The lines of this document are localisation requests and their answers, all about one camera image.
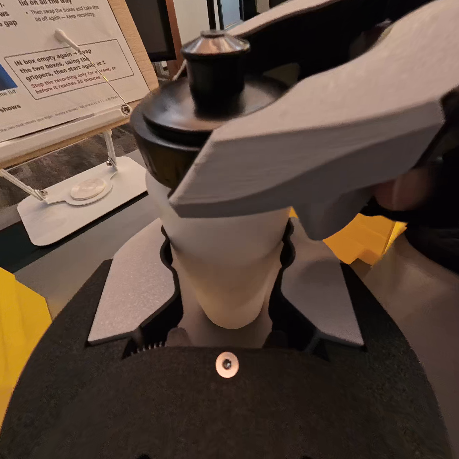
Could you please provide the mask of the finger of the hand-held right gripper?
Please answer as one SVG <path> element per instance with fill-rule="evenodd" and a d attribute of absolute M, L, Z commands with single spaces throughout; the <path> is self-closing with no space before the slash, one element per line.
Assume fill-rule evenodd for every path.
<path fill-rule="evenodd" d="M 234 37 L 246 37 L 279 21 L 298 17 L 336 3 L 336 0 L 289 0 L 230 29 Z"/>
<path fill-rule="evenodd" d="M 359 57 L 214 130 L 172 208 L 222 218 L 293 207 L 310 238 L 338 232 L 374 185 L 419 164 L 445 124 L 443 99 L 459 80 L 458 7 L 424 5 Z"/>

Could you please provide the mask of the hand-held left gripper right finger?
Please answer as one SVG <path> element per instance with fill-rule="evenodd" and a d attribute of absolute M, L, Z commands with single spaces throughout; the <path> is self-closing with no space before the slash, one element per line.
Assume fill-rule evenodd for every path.
<path fill-rule="evenodd" d="M 272 332 L 286 346 L 313 352 L 321 341 L 364 347 L 340 260 L 290 219 L 282 239 L 280 270 L 268 302 Z"/>

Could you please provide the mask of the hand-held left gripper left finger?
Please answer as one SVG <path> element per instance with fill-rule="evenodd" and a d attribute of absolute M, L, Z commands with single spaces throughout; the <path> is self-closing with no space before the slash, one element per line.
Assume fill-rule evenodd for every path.
<path fill-rule="evenodd" d="M 88 343 L 128 338 L 134 347 L 165 343 L 183 318 L 169 238 L 156 219 L 114 255 Z"/>

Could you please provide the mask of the yellow plastic bin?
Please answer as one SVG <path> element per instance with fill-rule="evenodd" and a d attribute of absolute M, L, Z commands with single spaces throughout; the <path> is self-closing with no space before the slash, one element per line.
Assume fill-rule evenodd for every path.
<path fill-rule="evenodd" d="M 403 222 L 358 214 L 342 230 L 324 239 L 324 243 L 343 263 L 350 265 L 359 259 L 373 266 L 405 229 Z"/>
<path fill-rule="evenodd" d="M 45 298 L 0 269 L 0 392 L 6 403 L 52 322 Z"/>

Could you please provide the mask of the white plastic bottle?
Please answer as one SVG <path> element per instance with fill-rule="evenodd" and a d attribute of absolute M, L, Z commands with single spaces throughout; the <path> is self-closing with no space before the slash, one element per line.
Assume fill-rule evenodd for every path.
<path fill-rule="evenodd" d="M 170 189 L 146 172 L 146 189 L 198 304 L 217 326 L 253 322 L 276 277 L 290 208 L 256 215 L 185 219 L 168 201 Z"/>

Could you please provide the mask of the black bottle lid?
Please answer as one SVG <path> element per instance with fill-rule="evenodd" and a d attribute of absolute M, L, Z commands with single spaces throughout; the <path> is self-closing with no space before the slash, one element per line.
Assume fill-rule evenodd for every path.
<path fill-rule="evenodd" d="M 288 88 L 266 74 L 272 46 L 255 33 L 203 31 L 180 51 L 185 76 L 150 92 L 130 117 L 149 174 L 172 190 L 215 129 L 265 108 Z"/>

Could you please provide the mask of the white stand base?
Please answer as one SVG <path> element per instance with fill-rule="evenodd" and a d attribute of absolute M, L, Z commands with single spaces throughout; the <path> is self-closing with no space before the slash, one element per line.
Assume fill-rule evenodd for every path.
<path fill-rule="evenodd" d="M 105 191 L 85 201 L 72 199 L 71 188 L 92 178 L 105 180 Z M 55 243 L 146 192 L 146 169 L 123 156 L 117 159 L 117 169 L 99 164 L 45 191 L 44 201 L 27 197 L 17 206 L 27 235 L 37 246 Z"/>

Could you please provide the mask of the round white disc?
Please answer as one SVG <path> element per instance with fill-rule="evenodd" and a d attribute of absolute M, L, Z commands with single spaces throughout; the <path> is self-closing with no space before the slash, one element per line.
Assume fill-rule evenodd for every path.
<path fill-rule="evenodd" d="M 85 201 L 100 195 L 106 187 L 106 181 L 101 178 L 87 179 L 74 185 L 70 190 L 70 196 L 74 200 Z"/>

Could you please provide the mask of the wooden post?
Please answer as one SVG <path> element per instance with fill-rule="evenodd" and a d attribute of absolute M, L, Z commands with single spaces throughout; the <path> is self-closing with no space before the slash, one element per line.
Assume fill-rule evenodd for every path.
<path fill-rule="evenodd" d="M 166 2 L 171 36 L 173 39 L 173 45 L 174 45 L 174 51 L 175 51 L 175 59 L 167 61 L 167 66 L 168 66 L 170 77 L 173 78 L 177 74 L 177 72 L 179 72 L 180 67 L 183 63 L 183 57 L 181 56 L 181 53 L 180 53 L 182 43 L 181 43 L 181 38 L 180 38 L 179 26 L 178 26 L 177 18 L 176 18 L 174 1 L 166 0 L 165 2 Z"/>

